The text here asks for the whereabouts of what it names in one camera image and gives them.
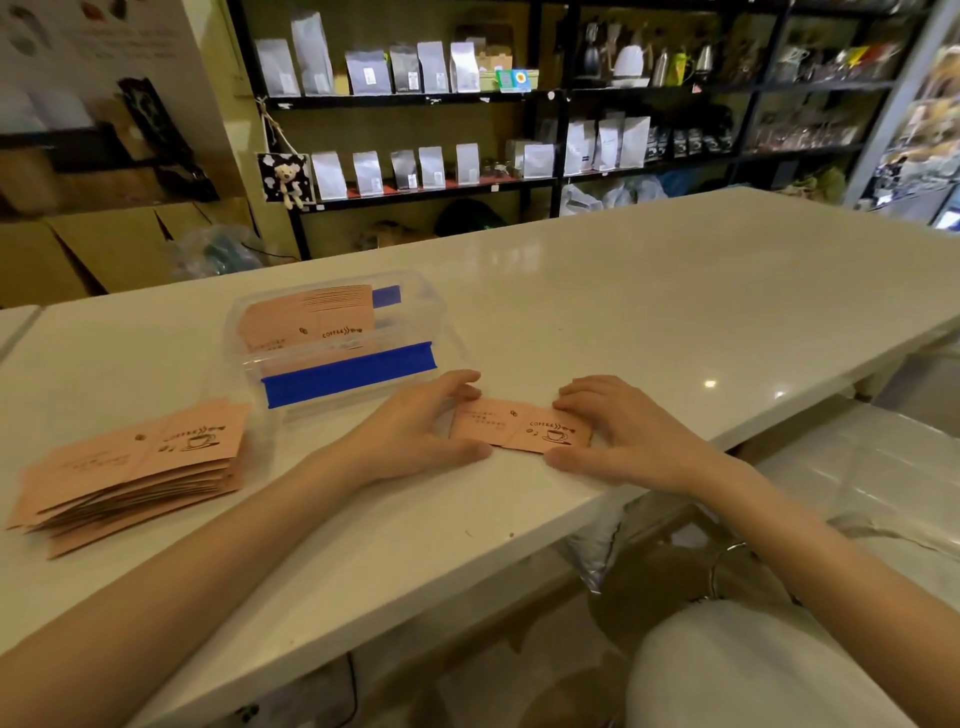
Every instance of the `forearm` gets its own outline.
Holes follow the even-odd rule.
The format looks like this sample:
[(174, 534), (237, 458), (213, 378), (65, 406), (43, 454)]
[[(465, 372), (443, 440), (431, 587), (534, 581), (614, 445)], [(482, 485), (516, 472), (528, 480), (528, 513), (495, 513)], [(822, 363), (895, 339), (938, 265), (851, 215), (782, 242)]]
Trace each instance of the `forearm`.
[(697, 495), (919, 725), (960, 725), (960, 615), (745, 463)]
[(361, 479), (320, 450), (0, 656), (4, 725), (121, 725)]

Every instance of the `blue tape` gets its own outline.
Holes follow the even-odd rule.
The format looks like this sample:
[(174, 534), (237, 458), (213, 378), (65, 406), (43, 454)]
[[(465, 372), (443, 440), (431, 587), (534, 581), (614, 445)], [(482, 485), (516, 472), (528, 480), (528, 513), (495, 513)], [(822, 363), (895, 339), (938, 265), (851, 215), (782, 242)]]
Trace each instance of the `blue tape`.
[(433, 345), (424, 341), (299, 372), (265, 376), (261, 381), (267, 391), (267, 406), (274, 409), (436, 368)]
[(373, 307), (382, 308), (385, 305), (394, 305), (400, 303), (400, 287), (398, 285), (388, 285), (386, 288), (375, 288), (373, 290)]

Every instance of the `black and white cow print card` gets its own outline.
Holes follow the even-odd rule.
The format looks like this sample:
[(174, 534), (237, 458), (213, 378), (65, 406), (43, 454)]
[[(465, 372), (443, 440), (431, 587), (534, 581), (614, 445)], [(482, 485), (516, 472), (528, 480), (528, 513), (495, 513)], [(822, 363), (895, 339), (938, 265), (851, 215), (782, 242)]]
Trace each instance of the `black and white cow print card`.
[(303, 209), (304, 205), (316, 201), (307, 155), (268, 152), (257, 155), (256, 161), (263, 181), (263, 196), (268, 203), (283, 203), (287, 209), (296, 205)]

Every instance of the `clear plastic container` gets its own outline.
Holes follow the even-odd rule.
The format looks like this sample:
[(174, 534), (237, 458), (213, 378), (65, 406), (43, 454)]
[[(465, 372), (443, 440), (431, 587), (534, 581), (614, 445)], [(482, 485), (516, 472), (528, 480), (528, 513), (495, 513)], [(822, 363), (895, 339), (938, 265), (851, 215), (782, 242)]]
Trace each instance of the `clear plastic container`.
[[(373, 288), (373, 330), (264, 352), (250, 352), (238, 333), (244, 312), (254, 303), (364, 284)], [(316, 281), (238, 299), (224, 328), (224, 358), (228, 369), (242, 371), (269, 409), (395, 386), (465, 366), (467, 359), (446, 321), (443, 299), (414, 271)]]

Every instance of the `teddy bear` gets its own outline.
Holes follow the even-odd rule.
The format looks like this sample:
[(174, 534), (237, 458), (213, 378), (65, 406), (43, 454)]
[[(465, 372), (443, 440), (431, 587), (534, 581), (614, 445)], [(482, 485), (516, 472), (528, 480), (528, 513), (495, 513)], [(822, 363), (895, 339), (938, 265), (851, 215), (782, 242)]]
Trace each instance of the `teddy bear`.
[(274, 167), (276, 180), (280, 183), (280, 194), (283, 195), (283, 204), (287, 209), (293, 209), (294, 203), (299, 209), (303, 209), (303, 200), (300, 198), (302, 191), (300, 183), (297, 182), (299, 171), (299, 164), (278, 164)]

